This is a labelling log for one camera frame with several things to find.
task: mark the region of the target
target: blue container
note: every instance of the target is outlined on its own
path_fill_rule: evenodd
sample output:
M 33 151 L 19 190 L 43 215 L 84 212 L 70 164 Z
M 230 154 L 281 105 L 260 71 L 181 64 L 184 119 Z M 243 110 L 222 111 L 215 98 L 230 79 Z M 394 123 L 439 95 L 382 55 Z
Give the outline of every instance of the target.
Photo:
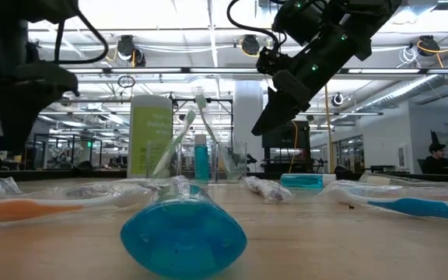
M 129 254 L 150 271 L 201 279 L 229 267 L 245 250 L 240 225 L 192 184 L 162 189 L 121 230 Z
M 334 174 L 283 174 L 281 176 L 283 187 L 322 189 L 334 181 L 336 181 Z
M 199 182 L 208 182 L 208 146 L 206 135 L 194 138 L 194 178 Z

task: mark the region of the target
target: table surface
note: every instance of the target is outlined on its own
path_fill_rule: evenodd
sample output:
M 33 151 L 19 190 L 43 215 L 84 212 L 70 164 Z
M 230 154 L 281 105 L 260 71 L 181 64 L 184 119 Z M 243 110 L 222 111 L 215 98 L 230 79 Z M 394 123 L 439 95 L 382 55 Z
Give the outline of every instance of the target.
M 38 191 L 86 181 L 19 185 Z M 240 259 L 215 279 L 448 279 L 446 220 L 349 209 L 303 192 L 288 205 L 266 205 L 236 185 L 208 192 L 248 238 Z M 136 210 L 97 209 L 0 229 L 0 279 L 159 279 L 120 242 Z

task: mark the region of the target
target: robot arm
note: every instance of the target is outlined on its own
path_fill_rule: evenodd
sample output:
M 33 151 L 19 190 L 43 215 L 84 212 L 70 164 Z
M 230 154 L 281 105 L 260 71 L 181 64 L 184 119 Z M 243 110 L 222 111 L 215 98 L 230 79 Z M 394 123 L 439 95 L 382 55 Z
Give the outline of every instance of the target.
M 74 74 L 58 64 L 93 63 L 106 57 L 107 42 L 79 11 L 79 0 L 0 0 L 0 150 L 19 153 L 23 150 L 39 112 L 63 93 L 78 95 Z M 60 23 L 78 16 L 100 39 L 105 51 L 85 61 L 41 61 L 37 45 L 28 41 L 28 22 L 48 20 Z M 57 51 L 61 45 L 58 31 Z
M 272 30 L 288 34 L 305 47 L 293 58 L 281 54 L 276 44 L 260 52 L 257 70 L 272 75 L 277 91 L 268 89 L 269 103 L 255 124 L 254 135 L 262 135 L 309 109 L 310 100 L 352 56 L 361 61 L 368 58 L 371 37 L 401 5 L 401 0 L 273 2 L 284 5 Z

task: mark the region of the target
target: black cable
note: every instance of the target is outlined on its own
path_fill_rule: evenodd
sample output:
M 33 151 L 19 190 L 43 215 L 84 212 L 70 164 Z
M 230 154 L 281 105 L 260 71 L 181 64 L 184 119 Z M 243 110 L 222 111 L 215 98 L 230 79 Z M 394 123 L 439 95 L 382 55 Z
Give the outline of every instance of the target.
M 258 33 L 262 33 L 265 35 L 268 35 L 272 38 L 272 40 L 274 41 L 274 47 L 273 47 L 273 51 L 277 51 L 279 49 L 279 40 L 276 37 L 276 35 L 274 35 L 271 31 L 262 29 L 262 28 L 257 28 L 257 27 L 252 27 L 252 26 L 244 26 L 243 24 L 239 24 L 237 23 L 232 17 L 231 17 L 231 8 L 234 6 L 234 4 L 236 4 L 239 0 L 232 0 L 229 4 L 229 6 L 227 7 L 227 19 L 236 27 L 241 28 L 243 30 L 249 30 L 249 31 L 253 31 L 253 32 L 258 32 Z
M 285 35 L 285 39 L 279 44 L 279 46 L 282 46 L 285 42 L 286 42 L 286 40 L 288 40 L 288 35 L 286 35 L 286 33 L 282 33 L 283 35 Z
M 65 31 L 65 21 L 58 24 L 58 31 L 56 33 L 56 43 L 54 43 L 54 63 L 60 61 L 61 40 L 63 39 L 63 32 Z
M 98 38 L 98 40 L 103 45 L 104 50 L 103 50 L 103 53 L 100 54 L 96 58 L 79 60 L 79 61 L 56 61 L 56 63 L 68 64 L 68 65 L 80 65 L 80 64 L 91 64 L 91 63 L 95 63 L 98 61 L 102 61 L 108 55 L 108 51 L 110 50 L 110 48 L 108 47 L 107 41 L 105 40 L 105 38 L 103 38 L 103 36 L 101 36 L 101 34 L 98 32 L 98 30 L 96 30 L 96 28 L 94 28 L 94 26 L 89 22 L 89 20 L 87 20 L 87 18 L 82 14 L 82 12 L 79 10 L 79 7 L 74 5 L 73 0 L 68 0 L 68 3 L 71 6 L 71 9 L 73 9 L 73 11 L 77 14 L 77 16 L 82 20 L 84 25 L 86 25 L 86 27 L 89 30 L 91 30 L 91 32 L 94 34 L 94 36 L 96 36 L 96 38 Z

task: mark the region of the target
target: security camera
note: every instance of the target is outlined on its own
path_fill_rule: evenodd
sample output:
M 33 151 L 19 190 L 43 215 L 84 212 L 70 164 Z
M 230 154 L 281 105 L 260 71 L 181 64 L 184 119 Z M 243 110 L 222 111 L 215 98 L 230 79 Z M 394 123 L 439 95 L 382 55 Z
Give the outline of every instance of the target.
M 343 96 L 340 93 L 337 93 L 333 98 L 331 98 L 331 104 L 335 107 L 339 107 L 343 104 Z

